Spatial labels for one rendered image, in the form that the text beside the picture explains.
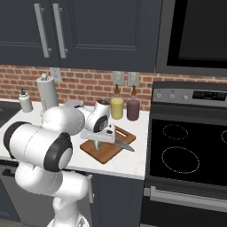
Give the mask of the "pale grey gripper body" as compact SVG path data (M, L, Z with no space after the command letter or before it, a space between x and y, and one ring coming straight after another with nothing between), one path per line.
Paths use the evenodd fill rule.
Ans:
M115 132L110 129L104 129L103 131L94 133L84 129L81 132L81 138L113 144L115 142Z

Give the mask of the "wooden cutting board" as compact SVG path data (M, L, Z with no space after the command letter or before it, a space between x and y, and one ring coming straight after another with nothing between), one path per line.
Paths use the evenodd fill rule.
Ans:
M136 140L135 135L117 126L115 126L114 133L115 138L126 145L130 145ZM122 150L122 147L107 142L102 142L99 148L96 149L94 143L91 140L86 140L80 145L80 148L89 156L93 157L102 164L106 164Z

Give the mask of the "grey kitchen knife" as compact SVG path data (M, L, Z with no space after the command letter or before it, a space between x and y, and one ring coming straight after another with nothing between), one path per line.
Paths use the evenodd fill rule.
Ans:
M128 151L131 151L131 152L135 151L130 145L127 145L127 144L123 143L122 141L115 140L114 144L123 148L123 149L126 149Z

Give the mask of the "yellow sauce bottle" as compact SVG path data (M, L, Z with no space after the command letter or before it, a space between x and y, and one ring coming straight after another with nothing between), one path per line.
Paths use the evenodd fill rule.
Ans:
M121 98L118 85L115 85L113 98L111 99L111 115L115 120L123 116L123 99Z

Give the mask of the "dark red sauce bottle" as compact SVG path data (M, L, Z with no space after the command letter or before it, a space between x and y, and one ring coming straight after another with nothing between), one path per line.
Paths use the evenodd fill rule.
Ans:
M140 100L137 98L136 86L133 86L131 97L127 102L127 119L136 121L139 117Z

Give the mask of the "dark base cupboard door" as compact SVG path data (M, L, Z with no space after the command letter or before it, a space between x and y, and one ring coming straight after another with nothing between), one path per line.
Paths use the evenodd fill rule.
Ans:
M144 182L94 174L90 204L92 227L139 227Z

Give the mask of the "white paper towel roll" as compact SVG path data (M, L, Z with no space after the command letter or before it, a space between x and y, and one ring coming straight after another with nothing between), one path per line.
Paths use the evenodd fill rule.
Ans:
M36 82L41 99L43 113L45 113L45 111L49 108L58 106L59 102L54 78L52 76L48 76L47 74L42 74L39 78L36 79Z

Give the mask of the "small white soap bottle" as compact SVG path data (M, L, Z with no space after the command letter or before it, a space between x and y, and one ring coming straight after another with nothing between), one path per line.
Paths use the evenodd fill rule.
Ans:
M32 106L30 96L24 91L24 89L20 90L19 101L20 101L21 109L24 113L30 113L33 111L33 106Z

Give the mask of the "grey dishwasher front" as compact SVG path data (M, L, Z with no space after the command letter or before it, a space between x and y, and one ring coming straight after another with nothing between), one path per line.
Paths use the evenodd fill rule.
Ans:
M9 168L15 177L3 176ZM0 167L0 178L20 220L31 227L89 227L77 202L89 191L86 176L19 164Z

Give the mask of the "black stove with hob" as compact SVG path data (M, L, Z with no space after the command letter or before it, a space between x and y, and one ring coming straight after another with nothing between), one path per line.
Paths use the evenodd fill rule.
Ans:
M227 200L227 84L155 82L144 188ZM227 227L227 213L152 201L140 227Z

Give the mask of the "dark sink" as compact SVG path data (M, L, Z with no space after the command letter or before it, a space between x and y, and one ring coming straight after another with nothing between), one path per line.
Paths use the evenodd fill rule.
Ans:
M20 110L20 103L0 101L0 128Z

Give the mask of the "black microwave oven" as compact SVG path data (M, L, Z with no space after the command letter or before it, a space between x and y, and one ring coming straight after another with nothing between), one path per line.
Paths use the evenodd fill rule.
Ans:
M227 0L162 0L156 72L227 77Z

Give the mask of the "grey wall socket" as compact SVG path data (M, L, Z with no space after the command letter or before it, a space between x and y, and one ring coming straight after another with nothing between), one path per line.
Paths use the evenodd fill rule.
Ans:
M123 71L113 71L113 84L119 86L124 85L124 72Z
M139 86L139 72L128 72L127 85L129 87L132 87L133 85L136 87Z
M51 76L54 78L56 82L61 82L61 73L58 67L51 67L50 68Z

